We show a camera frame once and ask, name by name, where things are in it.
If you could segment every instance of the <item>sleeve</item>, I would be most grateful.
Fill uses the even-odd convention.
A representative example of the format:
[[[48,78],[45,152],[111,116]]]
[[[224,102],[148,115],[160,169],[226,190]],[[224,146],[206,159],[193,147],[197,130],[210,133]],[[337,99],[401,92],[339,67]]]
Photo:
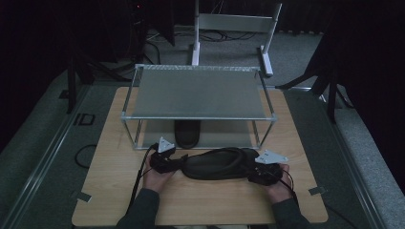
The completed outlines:
[[[160,197],[155,191],[140,189],[128,214],[119,220],[116,228],[155,228]]]
[[[273,204],[272,209],[278,229],[312,228],[293,198]]]

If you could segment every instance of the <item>person's left hand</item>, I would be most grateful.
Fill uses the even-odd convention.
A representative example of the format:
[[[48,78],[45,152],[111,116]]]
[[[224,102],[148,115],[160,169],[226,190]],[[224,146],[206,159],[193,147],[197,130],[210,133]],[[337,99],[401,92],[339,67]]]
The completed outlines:
[[[153,190],[160,194],[166,182],[172,177],[175,172],[160,174],[156,170],[151,169],[151,157],[147,157],[145,161],[145,169],[143,170],[143,188]]]

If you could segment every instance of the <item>hand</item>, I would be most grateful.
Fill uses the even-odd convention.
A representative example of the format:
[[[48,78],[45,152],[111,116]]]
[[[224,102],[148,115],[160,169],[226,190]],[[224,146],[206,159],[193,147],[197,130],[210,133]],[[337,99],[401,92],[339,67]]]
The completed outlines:
[[[143,188],[153,190],[160,194],[163,190],[164,184],[172,177],[176,172],[170,172],[160,174],[156,170],[151,169],[150,165],[151,157],[147,157],[145,161],[145,169],[143,170]]]
[[[282,170],[288,172],[289,171],[289,166],[286,164],[280,164],[280,167]],[[281,178],[283,182],[285,182],[289,187],[291,187],[291,180],[288,177],[287,173],[283,172],[283,177]],[[268,195],[268,198],[270,199],[271,204],[281,202],[283,200],[286,200],[288,198],[292,198],[291,191],[289,190],[288,187],[286,187],[285,184],[282,182],[278,181],[275,184],[269,185],[269,186],[264,186],[266,193]]]

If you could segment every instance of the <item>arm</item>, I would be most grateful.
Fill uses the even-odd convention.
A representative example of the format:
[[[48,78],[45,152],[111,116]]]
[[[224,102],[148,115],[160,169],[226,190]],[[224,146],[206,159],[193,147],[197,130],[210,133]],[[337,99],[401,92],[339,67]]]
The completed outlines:
[[[128,213],[119,220],[116,228],[155,228],[160,196],[165,183],[175,172],[160,174],[151,169],[150,157],[145,161],[143,188],[139,191]]]
[[[280,164],[288,172],[289,166]],[[287,173],[283,173],[282,181],[291,186]],[[271,208],[279,229],[311,228],[309,221],[301,214],[300,209],[292,197],[292,193],[282,182],[265,186],[266,194],[271,202]]]

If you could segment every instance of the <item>white clip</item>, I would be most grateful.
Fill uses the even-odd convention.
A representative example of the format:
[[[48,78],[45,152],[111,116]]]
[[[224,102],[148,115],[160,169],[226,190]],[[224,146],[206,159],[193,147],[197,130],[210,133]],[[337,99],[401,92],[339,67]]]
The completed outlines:
[[[270,150],[265,150],[260,156],[254,159],[257,163],[261,164],[272,164],[272,163],[279,163],[279,162],[286,162],[288,158],[286,156],[277,155]]]
[[[162,153],[162,152],[171,150],[173,148],[175,148],[175,144],[168,142],[162,136],[160,137],[158,153]]]

